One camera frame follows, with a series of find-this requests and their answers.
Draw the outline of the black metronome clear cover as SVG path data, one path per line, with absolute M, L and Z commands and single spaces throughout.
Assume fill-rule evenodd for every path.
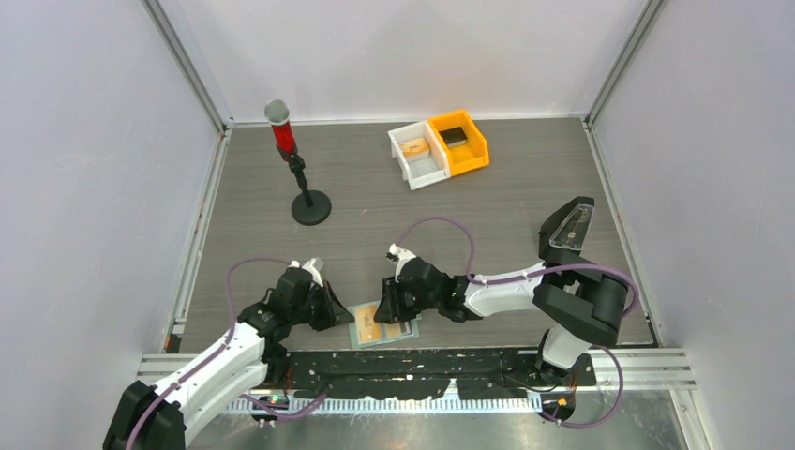
M 576 196 L 552 213 L 538 232 L 538 256 L 544 259 L 552 249 L 579 255 L 590 228 L 594 205 L 594 198 Z

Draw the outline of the orange card in holder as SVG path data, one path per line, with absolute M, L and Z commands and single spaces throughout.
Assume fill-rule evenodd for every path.
M 414 334 L 412 322 L 396 322 L 383 326 L 384 336 L 387 339 L 408 338 Z

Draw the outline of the white plastic bin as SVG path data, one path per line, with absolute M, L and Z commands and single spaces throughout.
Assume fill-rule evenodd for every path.
M 391 156 L 410 190 L 425 188 L 452 177 L 448 156 L 428 120 L 387 132 Z

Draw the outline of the black microphone stand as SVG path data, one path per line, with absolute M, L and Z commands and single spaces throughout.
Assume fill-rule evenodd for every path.
M 288 163 L 301 193 L 292 201 L 292 218 L 304 226 L 315 226 L 323 223 L 331 214 L 330 198 L 319 190 L 309 188 L 305 175 L 306 163 L 297 153 L 288 153 L 277 147 L 280 155 Z

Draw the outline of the orange plastic bin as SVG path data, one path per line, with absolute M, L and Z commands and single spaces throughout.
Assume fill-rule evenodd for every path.
M 467 110 L 431 117 L 430 128 L 447 156 L 450 174 L 462 175 L 490 164 L 488 141 Z

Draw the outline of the red grey microphone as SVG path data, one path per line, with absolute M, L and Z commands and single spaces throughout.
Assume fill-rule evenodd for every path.
M 265 105 L 264 115 L 273 130 L 278 152 L 288 161 L 296 150 L 289 108 L 283 100 L 273 99 Z

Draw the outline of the black item in orange bin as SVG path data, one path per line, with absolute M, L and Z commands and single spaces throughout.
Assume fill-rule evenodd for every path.
M 463 127 L 452 127 L 439 131 L 444 145 L 447 148 L 455 148 L 464 145 L 468 141 L 467 134 Z

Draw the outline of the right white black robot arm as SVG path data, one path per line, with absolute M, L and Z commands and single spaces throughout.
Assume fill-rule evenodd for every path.
M 495 314 L 539 310 L 554 321 L 542 337 L 535 372 L 547 384 L 567 378 L 594 346 L 616 343 L 623 317 L 636 306 L 638 286 L 625 273 L 582 260 L 540 262 L 499 276 L 449 276 L 416 257 L 382 282 L 374 320 L 403 323 L 435 309 L 455 323 Z

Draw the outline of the orange white credit card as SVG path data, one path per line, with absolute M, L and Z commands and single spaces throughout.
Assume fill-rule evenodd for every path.
M 381 325 L 375 321 L 378 306 L 375 304 L 360 305 L 353 308 L 356 343 L 360 346 L 380 342 L 383 339 Z

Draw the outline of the orange card in white bin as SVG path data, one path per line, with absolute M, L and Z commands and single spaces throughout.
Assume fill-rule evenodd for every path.
M 401 154 L 406 160 L 424 158 L 430 151 L 430 146 L 425 138 L 416 138 L 399 145 Z

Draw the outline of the green card holder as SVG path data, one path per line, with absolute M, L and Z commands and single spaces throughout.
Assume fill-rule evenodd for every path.
M 393 324 L 376 322 L 374 317 L 378 306 L 378 302 L 369 302 L 347 307 L 354 318 L 354 321 L 349 324 L 354 349 L 373 347 L 419 336 L 420 318 Z

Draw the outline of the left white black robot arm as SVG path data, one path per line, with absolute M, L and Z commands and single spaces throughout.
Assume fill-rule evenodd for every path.
M 282 345 L 296 325 L 322 331 L 353 321 L 323 278 L 323 261 L 290 262 L 263 299 L 232 315 L 210 347 L 157 382 L 122 394 L 105 449 L 185 449 L 233 401 L 262 385 L 280 386 L 289 357 Z

